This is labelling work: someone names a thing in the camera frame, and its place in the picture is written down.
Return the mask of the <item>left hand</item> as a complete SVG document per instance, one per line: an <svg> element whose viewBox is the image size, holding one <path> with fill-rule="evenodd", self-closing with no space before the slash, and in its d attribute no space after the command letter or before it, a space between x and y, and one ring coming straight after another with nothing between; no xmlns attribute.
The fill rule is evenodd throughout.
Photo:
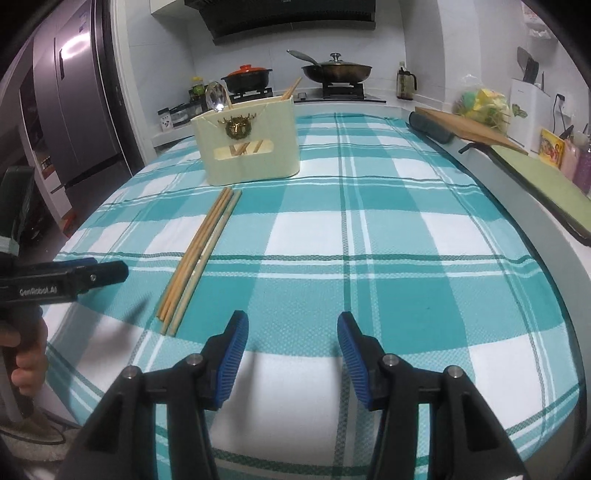
<svg viewBox="0 0 591 480"><path fill-rule="evenodd" d="M35 397L45 382L48 370L46 345L48 330L43 319L35 323L35 341L27 347L20 345L19 333L7 322L1 322L1 346L15 350L15 367L10 381L25 397Z"/></svg>

